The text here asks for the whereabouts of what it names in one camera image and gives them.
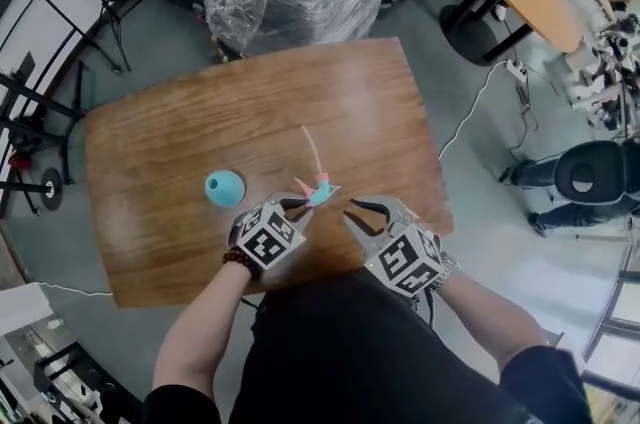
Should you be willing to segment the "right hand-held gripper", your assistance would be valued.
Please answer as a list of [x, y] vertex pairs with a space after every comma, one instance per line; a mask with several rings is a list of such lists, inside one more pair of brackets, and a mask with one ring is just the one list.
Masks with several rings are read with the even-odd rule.
[[343, 221], [367, 257], [367, 268], [388, 289], [412, 297], [432, 288], [446, 274], [440, 236], [426, 223], [400, 214], [402, 202], [389, 195], [351, 200], [356, 206], [385, 217], [375, 230], [349, 211]]

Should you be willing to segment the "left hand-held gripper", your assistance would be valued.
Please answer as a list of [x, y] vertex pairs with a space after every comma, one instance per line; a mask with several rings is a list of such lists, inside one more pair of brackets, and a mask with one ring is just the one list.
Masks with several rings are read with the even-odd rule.
[[306, 197], [293, 192], [276, 192], [273, 200], [242, 213], [233, 222], [230, 247], [246, 254], [262, 270], [269, 270], [305, 241], [306, 223], [314, 209]]

